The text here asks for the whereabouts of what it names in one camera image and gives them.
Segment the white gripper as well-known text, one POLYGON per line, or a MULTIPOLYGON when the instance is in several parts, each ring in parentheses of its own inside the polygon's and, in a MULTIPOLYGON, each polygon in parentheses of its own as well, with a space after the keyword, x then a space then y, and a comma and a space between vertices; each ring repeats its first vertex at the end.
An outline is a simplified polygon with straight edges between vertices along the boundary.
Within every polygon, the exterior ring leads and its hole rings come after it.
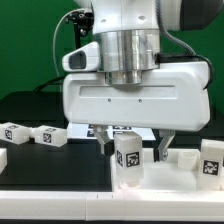
POLYGON ((114 154, 107 126, 162 129, 153 153, 155 162, 165 162, 174 130, 198 131, 210 120, 208 79, 205 62, 162 64, 137 85, 108 85, 101 73, 70 74, 63 83, 64 114, 72 123, 94 125, 105 156, 114 154))

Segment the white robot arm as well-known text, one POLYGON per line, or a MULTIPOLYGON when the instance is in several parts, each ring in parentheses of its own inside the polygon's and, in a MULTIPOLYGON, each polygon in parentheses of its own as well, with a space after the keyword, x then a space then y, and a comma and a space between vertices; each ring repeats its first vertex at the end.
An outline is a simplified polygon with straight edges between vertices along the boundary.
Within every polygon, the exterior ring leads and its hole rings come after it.
POLYGON ((158 130, 158 161, 178 131, 198 131, 210 119, 210 61, 187 47, 167 55, 160 39, 173 30, 208 26, 223 0, 75 0, 93 42, 63 57, 63 109, 72 123, 90 124, 103 149, 109 126, 158 130))

